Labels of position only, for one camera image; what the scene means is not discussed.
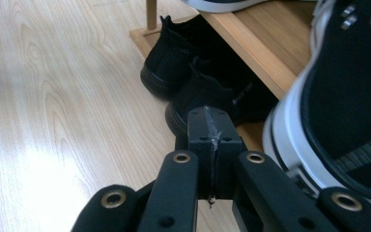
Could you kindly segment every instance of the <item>wooden shoe rack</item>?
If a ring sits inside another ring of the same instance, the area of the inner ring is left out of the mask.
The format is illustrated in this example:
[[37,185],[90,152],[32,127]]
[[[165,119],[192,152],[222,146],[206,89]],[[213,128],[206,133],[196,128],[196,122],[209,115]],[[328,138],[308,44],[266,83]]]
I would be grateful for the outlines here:
[[[200,14],[281,99],[309,61],[314,7],[314,2],[270,1],[234,13]],[[147,0],[147,13],[147,28],[130,31],[145,57],[159,35],[157,0]],[[262,150],[262,126],[238,127],[248,149]]]

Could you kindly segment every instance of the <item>black and white sneaker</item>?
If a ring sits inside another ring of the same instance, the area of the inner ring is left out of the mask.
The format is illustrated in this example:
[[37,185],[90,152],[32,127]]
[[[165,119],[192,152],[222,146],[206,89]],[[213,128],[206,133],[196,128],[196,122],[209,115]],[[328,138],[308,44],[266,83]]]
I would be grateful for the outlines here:
[[265,152],[304,190],[371,200],[371,0],[319,1],[312,57],[264,128]]

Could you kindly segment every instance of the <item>shoe rack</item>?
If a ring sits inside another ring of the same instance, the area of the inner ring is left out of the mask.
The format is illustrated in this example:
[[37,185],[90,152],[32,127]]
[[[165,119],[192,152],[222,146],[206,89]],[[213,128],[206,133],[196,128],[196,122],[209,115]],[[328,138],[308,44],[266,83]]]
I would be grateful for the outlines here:
[[[159,35],[157,0],[146,2],[147,28],[130,31],[145,57]],[[310,59],[309,33],[314,7],[314,2],[270,1],[234,13],[200,14],[282,99]],[[248,149],[262,150],[262,126],[257,123],[238,127]]]

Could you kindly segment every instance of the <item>laminate floor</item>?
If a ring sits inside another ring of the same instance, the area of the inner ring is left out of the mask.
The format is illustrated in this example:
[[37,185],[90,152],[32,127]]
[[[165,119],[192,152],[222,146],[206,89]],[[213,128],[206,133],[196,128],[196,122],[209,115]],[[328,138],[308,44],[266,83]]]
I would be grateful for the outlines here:
[[[128,35],[145,0],[0,1],[0,231],[70,231],[99,189],[140,189],[174,148]],[[158,15],[196,12],[158,0]],[[198,231],[235,231],[200,202]]]

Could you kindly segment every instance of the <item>black shoe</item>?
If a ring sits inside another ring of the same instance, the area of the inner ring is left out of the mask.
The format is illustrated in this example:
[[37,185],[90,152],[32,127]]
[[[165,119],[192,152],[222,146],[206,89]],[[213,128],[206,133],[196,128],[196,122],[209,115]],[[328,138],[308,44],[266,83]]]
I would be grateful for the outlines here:
[[152,94],[169,100],[189,81],[189,63],[195,56],[217,56],[228,44],[201,15],[177,24],[168,16],[161,18],[161,25],[140,76]]
[[265,152],[311,194],[371,199],[371,0],[317,6],[311,61],[267,120]]
[[252,70],[235,59],[237,55],[231,58],[228,65],[199,57],[190,64],[191,80],[165,110],[167,125],[176,136],[186,136],[187,114],[197,107],[224,110],[237,125],[265,120],[276,105],[277,98]]

